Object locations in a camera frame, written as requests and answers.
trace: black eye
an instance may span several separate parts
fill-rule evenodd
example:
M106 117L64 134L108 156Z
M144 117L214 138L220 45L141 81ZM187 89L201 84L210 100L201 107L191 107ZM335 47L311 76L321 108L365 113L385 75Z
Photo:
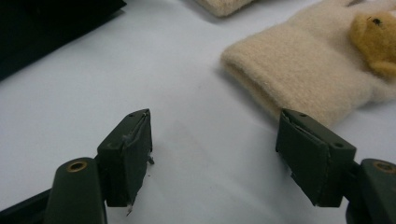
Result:
M375 23L375 25L379 25L379 24L381 24L381 20L375 18L375 19L373 19L373 23Z

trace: brown teddy bear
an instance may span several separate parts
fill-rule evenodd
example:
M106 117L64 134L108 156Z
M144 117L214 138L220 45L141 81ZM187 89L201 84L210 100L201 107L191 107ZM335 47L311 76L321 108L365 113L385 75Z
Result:
M350 39L368 65L381 77L396 78L396 14L382 11L358 13L350 28Z

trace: white surface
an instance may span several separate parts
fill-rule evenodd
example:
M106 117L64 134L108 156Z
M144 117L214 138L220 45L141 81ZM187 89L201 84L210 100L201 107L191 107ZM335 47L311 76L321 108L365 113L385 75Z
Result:
M192 0L134 0L111 21L0 82L0 210L51 187L64 162L94 157L128 113L149 108L156 161L134 211L108 223L345 222L314 207L275 153L277 124L222 70L232 43L315 0L265 0L217 19ZM396 162L396 103L333 130L356 161Z

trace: black object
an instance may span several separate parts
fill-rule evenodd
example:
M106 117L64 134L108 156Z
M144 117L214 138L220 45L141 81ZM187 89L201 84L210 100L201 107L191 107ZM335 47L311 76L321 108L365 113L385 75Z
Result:
M1 0L0 80L88 33L122 0Z
M95 159L60 166L52 189L0 212L0 223L106 223L108 206L134 204L153 163L148 109L126 116L98 148Z
M396 223L396 165L353 161L356 148L306 114L283 109L276 151L313 205L338 207L349 200L349 224Z

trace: beige cloth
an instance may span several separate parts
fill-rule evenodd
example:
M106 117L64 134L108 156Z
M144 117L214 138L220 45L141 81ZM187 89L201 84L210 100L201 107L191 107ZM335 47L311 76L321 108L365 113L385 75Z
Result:
M217 17L224 17L232 14L239 8L253 0L196 0L204 8Z
M395 82L373 75L350 43L358 11L391 10L393 1L324 0L288 21L228 47L225 69L273 116L304 112L326 126L370 101L396 97Z

